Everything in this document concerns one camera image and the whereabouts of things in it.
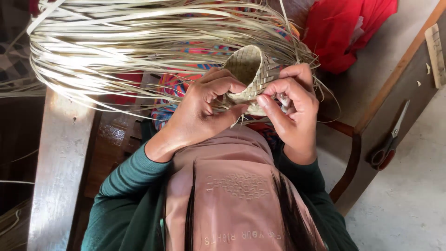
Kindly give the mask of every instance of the bundle of palm leaf strips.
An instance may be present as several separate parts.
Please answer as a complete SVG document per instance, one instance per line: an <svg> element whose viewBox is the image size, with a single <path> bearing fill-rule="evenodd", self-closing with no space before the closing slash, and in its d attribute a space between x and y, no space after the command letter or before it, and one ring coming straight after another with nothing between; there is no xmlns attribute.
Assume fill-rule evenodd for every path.
<svg viewBox="0 0 446 251"><path fill-rule="evenodd" d="M98 101L107 94L165 100L143 109L178 104L181 94L161 91L172 85L142 88L116 74L141 70L192 84L207 71L199 65L220 67L247 45L280 65L318 66L293 23L261 0L41 0L39 8L27 29L37 78L73 102L96 103L96 109L131 113Z"/></svg>

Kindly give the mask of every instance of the red plastic bag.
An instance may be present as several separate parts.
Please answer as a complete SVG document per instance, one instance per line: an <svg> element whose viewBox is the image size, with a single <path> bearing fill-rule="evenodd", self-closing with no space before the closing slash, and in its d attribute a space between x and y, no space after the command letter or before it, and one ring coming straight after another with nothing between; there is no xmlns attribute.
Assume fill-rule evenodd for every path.
<svg viewBox="0 0 446 251"><path fill-rule="evenodd" d="M320 0L310 9L302 41L319 56L323 70L339 74L397 5L397 0Z"/></svg>

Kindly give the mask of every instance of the woven pattern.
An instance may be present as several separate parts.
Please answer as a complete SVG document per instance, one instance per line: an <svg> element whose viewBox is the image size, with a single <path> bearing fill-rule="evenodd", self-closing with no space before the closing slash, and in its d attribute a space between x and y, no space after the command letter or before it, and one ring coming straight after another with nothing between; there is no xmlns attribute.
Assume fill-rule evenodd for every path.
<svg viewBox="0 0 446 251"><path fill-rule="evenodd" d="M228 69L247 88L241 93L227 93L235 103L248 103L248 114L266 116L256 102L256 97L266 89L268 83L279 77L279 64L265 55L259 47L248 45L233 53L223 68Z"/></svg>

